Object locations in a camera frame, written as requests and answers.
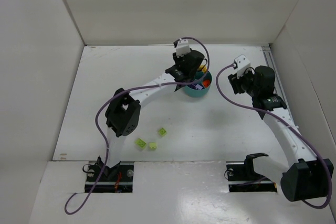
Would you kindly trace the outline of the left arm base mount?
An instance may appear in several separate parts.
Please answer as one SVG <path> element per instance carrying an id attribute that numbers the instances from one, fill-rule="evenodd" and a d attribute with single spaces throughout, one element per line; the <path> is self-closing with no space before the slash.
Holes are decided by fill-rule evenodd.
<path id="1" fill-rule="evenodd" d="M 85 192 L 89 193 L 103 166 L 99 157 L 95 163 L 83 165 L 86 175 Z M 119 162 L 116 166 L 106 166 L 92 193 L 132 193 L 133 192 L 134 162 Z"/>

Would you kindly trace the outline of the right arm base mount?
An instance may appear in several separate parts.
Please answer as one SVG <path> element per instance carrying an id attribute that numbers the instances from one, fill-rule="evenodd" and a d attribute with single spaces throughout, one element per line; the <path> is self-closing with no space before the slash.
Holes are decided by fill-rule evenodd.
<path id="1" fill-rule="evenodd" d="M 268 157 L 265 153 L 255 153 L 247 155 L 244 161 L 226 162 L 224 177 L 230 193 L 277 192 L 274 182 L 254 171 L 253 160 L 264 156 Z"/>

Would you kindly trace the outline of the pale yellow lego brick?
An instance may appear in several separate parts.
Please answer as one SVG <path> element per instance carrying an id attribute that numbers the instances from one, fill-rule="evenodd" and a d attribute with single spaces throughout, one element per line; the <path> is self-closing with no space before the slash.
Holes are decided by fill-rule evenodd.
<path id="1" fill-rule="evenodd" d="M 151 142 L 149 143 L 149 149 L 150 150 L 156 150 L 157 149 L 157 144 L 155 142 Z"/>

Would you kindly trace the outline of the yellow orange lego brick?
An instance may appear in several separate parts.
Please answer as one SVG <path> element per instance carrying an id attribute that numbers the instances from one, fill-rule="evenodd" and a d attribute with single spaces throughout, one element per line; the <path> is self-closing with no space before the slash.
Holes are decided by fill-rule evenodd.
<path id="1" fill-rule="evenodd" d="M 200 65 L 200 67 L 198 68 L 199 71 L 205 73 L 207 71 L 207 66 L 206 65 Z"/>

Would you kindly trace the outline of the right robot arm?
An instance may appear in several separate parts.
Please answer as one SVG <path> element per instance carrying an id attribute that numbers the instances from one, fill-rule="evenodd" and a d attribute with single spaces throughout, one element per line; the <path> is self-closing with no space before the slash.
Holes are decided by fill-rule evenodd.
<path id="1" fill-rule="evenodd" d="M 275 93 L 275 72 L 267 66 L 252 68 L 249 65 L 232 68 L 237 72 L 228 76 L 235 94 L 251 96 L 251 110 L 271 129 L 280 144 L 289 168 L 280 176 L 280 187 L 290 201 L 325 198 L 320 209 L 327 206 L 332 196 L 333 164 L 322 158 L 317 150 L 305 141 L 290 118 L 285 101 Z"/>

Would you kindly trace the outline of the purple printed lego tile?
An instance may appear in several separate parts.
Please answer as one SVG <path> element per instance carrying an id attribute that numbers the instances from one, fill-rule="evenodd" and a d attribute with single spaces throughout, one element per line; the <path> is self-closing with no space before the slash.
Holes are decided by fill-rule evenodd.
<path id="1" fill-rule="evenodd" d="M 190 88 L 194 89 L 194 90 L 202 90 L 204 89 L 204 87 L 200 84 L 192 84 L 190 85 Z"/>

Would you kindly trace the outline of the orange lego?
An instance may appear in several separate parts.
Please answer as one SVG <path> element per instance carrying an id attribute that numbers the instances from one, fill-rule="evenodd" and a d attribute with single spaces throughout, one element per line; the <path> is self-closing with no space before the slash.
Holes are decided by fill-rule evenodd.
<path id="1" fill-rule="evenodd" d="M 204 88 L 209 87 L 210 84 L 211 84 L 211 81 L 210 81 L 210 80 L 204 80 L 204 81 L 202 82 L 202 85 L 204 86 Z"/>

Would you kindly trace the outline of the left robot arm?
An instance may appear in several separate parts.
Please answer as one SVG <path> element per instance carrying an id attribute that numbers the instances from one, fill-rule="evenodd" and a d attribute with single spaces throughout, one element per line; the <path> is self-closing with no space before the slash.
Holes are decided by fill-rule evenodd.
<path id="1" fill-rule="evenodd" d="M 96 165 L 105 177 L 111 177 L 116 173 L 125 137 L 137 128 L 141 109 L 157 98 L 190 85 L 196 79 L 197 70 L 204 59 L 205 56 L 201 52 L 193 49 L 179 57 L 177 53 L 173 53 L 175 64 L 163 74 L 144 86 L 128 90 L 118 89 L 99 109 L 95 124 L 105 140 L 106 153 L 103 157 L 98 157 Z M 104 109 L 106 109 L 106 125 L 114 132 L 111 138 L 107 138 L 98 123 L 99 115 Z"/>

